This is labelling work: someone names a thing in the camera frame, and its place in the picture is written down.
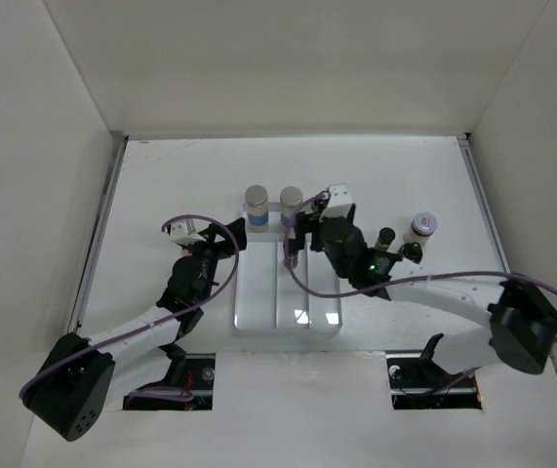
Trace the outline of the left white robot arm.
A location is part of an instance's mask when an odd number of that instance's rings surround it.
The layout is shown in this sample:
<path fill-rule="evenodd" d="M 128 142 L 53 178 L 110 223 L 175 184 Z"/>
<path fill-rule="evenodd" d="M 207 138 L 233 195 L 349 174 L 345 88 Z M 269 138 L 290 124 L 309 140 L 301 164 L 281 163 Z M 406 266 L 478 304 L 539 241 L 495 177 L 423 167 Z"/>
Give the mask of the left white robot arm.
<path fill-rule="evenodd" d="M 40 370 L 19 391 L 22 404 L 63 439 L 88 433 L 111 400 L 164 399 L 154 379 L 167 389 L 184 378 L 177 349 L 203 317 L 203 306 L 227 287 L 215 277 L 220 261 L 238 261 L 247 248 L 246 221 L 228 224 L 206 217 L 197 231 L 194 214 L 165 221 L 162 232 L 185 254 L 175 261 L 166 287 L 148 310 L 135 319 L 96 335 L 63 335 Z"/>

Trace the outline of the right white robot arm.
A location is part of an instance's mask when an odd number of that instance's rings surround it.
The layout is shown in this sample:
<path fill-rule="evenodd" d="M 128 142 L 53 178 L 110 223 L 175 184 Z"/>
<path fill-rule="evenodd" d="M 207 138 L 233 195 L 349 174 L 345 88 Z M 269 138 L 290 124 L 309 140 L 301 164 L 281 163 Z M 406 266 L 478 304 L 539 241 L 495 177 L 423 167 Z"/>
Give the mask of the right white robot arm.
<path fill-rule="evenodd" d="M 459 333 L 433 334 L 418 357 L 418 374 L 437 386 L 464 371 L 507 365 L 537 375 L 544 371 L 557 335 L 557 311 L 537 286 L 495 273 L 429 274 L 397 253 L 368 247 L 353 216 L 329 217 L 319 210 L 294 216 L 285 251 L 295 254 L 305 239 L 325 254 L 354 294 L 437 309 L 474 324 Z"/>

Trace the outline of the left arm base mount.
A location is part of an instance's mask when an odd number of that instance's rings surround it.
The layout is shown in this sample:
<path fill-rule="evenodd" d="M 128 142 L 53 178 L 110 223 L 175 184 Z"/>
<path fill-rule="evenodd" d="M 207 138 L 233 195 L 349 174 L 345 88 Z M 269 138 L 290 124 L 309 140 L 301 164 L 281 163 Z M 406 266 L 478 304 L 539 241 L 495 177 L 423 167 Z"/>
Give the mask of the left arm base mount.
<path fill-rule="evenodd" d="M 161 346 L 157 356 L 170 360 L 164 376 L 143 384 L 137 390 L 138 396 L 125 396 L 123 410 L 197 411 L 213 408 L 215 354 L 188 354 L 172 343 Z"/>

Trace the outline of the black-lid tan spice jar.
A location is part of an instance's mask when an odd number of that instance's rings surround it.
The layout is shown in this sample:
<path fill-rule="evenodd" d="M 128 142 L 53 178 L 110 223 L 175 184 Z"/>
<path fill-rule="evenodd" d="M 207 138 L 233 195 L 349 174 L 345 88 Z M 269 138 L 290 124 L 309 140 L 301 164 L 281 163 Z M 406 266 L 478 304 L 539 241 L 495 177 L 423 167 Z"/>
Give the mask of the black-lid tan spice jar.
<path fill-rule="evenodd" d="M 405 243 L 401 249 L 400 254 L 409 261 L 420 264 L 423 259 L 423 250 L 419 243 Z"/>

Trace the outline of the black-lid white spice jar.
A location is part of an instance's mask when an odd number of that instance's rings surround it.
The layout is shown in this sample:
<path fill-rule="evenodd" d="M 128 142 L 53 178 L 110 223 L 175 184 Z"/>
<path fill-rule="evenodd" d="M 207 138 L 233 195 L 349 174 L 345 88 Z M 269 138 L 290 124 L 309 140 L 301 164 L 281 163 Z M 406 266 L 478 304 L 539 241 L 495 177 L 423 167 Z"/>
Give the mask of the black-lid white spice jar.
<path fill-rule="evenodd" d="M 316 201 L 311 203 L 310 211 L 312 213 L 315 213 L 315 214 L 320 214 L 321 212 L 323 212 L 325 210 L 326 205 L 327 205 L 327 203 L 326 203 L 325 200 L 321 200 L 321 199 L 316 200 Z"/>

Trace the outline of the small black-lid spice bottle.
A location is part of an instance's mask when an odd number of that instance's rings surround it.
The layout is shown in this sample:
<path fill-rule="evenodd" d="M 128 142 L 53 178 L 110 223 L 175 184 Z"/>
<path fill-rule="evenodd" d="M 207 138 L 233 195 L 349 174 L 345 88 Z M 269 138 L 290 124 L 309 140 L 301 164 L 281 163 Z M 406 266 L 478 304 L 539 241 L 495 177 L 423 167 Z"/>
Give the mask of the small black-lid spice bottle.
<path fill-rule="evenodd" d="M 289 270 L 295 270 L 298 266 L 298 256 L 302 247 L 295 238 L 288 238 L 284 242 L 284 265 Z"/>

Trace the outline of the silver-lid blue-label shaker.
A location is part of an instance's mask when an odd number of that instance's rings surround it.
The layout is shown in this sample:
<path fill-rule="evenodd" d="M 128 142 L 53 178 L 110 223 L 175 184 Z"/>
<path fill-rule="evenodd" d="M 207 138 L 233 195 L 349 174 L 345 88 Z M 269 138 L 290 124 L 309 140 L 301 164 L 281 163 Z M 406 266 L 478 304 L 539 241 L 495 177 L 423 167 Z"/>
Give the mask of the silver-lid blue-label shaker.
<path fill-rule="evenodd" d="M 268 193 L 261 185 L 249 186 L 244 194 L 249 230 L 263 233 L 268 230 Z"/>
<path fill-rule="evenodd" d="M 303 193 L 296 186 L 286 186 L 280 193 L 281 226 L 285 230 L 291 226 L 290 217 L 294 210 L 303 202 Z"/>

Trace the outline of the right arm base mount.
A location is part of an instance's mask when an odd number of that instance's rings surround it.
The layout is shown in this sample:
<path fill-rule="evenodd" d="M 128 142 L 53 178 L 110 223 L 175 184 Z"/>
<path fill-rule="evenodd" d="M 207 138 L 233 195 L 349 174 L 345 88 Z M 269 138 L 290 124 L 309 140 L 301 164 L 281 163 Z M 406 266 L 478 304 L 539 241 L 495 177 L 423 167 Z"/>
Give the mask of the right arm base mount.
<path fill-rule="evenodd" d="M 450 374 L 433 362 L 442 339 L 433 335 L 419 353 L 386 355 L 391 405 L 395 410 L 480 410 L 476 369 Z"/>

